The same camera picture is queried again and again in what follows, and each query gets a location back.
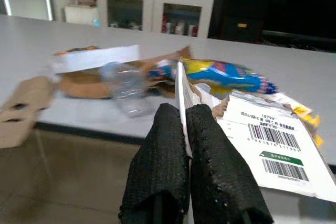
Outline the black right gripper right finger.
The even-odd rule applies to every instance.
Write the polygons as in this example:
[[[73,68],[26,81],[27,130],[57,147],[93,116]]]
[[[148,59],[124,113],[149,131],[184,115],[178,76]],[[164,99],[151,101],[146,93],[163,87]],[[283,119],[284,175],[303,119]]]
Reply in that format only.
[[[186,110],[192,147],[191,197],[195,224],[273,224],[244,158],[212,115],[198,104]]]

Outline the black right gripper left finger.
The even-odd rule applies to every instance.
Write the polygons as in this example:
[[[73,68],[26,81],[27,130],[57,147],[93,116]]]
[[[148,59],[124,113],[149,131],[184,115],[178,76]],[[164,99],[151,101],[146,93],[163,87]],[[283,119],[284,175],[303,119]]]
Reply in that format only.
[[[189,201],[189,160],[179,111],[162,103],[130,163],[121,224],[183,224]]]

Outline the white mailer bag with barcode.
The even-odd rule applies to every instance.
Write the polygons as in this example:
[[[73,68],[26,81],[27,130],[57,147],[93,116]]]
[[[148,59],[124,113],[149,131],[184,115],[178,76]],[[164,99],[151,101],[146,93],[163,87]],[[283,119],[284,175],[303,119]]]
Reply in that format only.
[[[180,109],[200,103],[211,109],[226,105],[216,122],[247,162],[260,187],[336,203],[336,179],[311,134],[289,108],[239,91],[221,101],[201,88],[192,89],[181,62],[176,71]]]

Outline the clear plastic bottle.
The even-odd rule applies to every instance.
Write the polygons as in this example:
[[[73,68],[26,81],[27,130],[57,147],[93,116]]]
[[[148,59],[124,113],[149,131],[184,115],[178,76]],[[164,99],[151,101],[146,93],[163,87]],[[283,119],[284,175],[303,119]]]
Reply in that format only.
[[[153,113],[146,98],[146,81],[141,71],[121,62],[110,62],[100,69],[101,80],[108,86],[110,97],[129,118]]]

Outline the blue white wrapper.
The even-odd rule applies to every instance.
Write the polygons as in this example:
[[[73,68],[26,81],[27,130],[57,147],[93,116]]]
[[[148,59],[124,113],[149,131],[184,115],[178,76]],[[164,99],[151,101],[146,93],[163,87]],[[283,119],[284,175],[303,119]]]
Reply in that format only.
[[[152,79],[164,79],[175,81],[177,72],[177,60],[164,59],[155,64],[149,71],[148,77]]]

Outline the blue yellow snack bag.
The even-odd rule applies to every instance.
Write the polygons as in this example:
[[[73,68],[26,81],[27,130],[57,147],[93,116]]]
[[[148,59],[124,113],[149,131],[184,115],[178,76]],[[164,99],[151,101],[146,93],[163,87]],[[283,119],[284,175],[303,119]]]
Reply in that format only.
[[[242,65],[197,59],[183,59],[182,63],[186,76],[192,83],[205,83],[210,87],[263,94],[278,92],[274,83]]]

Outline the brown paper bag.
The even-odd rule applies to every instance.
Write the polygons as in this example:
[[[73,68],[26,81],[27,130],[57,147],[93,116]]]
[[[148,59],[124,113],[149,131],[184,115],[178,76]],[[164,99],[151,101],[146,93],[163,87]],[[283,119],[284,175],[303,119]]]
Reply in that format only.
[[[127,62],[127,65],[139,68],[143,74],[148,74],[162,60],[192,59],[193,54],[189,46],[171,54],[150,59]],[[167,98],[175,97],[175,84],[167,78],[147,78],[148,90],[158,90],[160,95]],[[59,90],[72,98],[104,99],[109,97],[108,86],[103,83],[98,71],[77,71],[65,73],[58,84]]]

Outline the yellow wrapper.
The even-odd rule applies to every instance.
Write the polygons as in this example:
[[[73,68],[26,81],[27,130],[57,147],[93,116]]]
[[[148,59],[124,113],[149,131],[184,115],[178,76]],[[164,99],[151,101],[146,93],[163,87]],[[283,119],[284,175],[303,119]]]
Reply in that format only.
[[[305,124],[310,134],[313,136],[313,140],[318,148],[323,144],[322,137],[318,134],[320,126],[320,116],[313,115],[312,109],[303,105],[302,103],[290,98],[284,93],[275,94],[260,94],[262,98],[284,104],[292,109],[292,111],[300,117],[301,121]]]

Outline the white flat box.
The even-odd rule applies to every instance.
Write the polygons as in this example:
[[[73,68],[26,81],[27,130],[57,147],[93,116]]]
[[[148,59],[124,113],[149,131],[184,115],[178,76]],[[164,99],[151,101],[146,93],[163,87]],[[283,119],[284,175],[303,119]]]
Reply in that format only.
[[[130,62],[140,59],[138,45],[106,49],[82,50],[52,56],[50,65],[55,74],[100,68],[110,62]]]

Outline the white table black legs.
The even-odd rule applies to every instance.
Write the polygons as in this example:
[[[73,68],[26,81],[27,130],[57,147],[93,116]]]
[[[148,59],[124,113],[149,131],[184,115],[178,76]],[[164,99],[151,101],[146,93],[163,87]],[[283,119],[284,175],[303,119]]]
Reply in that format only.
[[[321,153],[336,166],[336,53],[0,15],[0,105],[19,82],[49,75],[54,53],[90,45],[139,45],[143,58],[190,46],[195,58],[250,67],[321,116]],[[0,224],[118,224],[129,164],[152,122],[56,93],[31,137],[0,150]]]

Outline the brown cardboard cup carrier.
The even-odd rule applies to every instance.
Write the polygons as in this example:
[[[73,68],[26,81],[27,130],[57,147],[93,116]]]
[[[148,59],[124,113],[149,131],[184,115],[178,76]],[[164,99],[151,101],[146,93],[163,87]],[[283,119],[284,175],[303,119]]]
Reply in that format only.
[[[50,107],[54,83],[37,76],[19,83],[0,108],[0,149],[20,146],[32,131],[40,111]]]

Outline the white glass door cabinet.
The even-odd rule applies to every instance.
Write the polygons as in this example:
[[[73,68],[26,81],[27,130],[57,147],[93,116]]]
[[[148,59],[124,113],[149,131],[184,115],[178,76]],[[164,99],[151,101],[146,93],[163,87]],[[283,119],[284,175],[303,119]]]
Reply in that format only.
[[[142,2],[142,30],[160,33],[164,4],[196,6],[201,9],[198,22],[198,38],[207,38],[214,0],[133,0]],[[101,26],[108,27],[108,0],[97,0]]]

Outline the white storage box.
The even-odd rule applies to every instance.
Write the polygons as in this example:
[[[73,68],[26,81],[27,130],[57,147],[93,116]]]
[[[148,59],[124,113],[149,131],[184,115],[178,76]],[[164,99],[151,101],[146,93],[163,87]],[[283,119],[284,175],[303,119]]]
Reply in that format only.
[[[64,12],[67,23],[93,25],[95,20],[99,20],[96,7],[70,5],[64,7]]]

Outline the black cabinet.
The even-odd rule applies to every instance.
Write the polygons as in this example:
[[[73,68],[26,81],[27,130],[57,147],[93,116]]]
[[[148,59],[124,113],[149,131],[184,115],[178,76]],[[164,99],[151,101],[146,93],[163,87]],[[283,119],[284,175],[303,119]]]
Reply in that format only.
[[[209,37],[336,53],[336,0],[214,0]]]

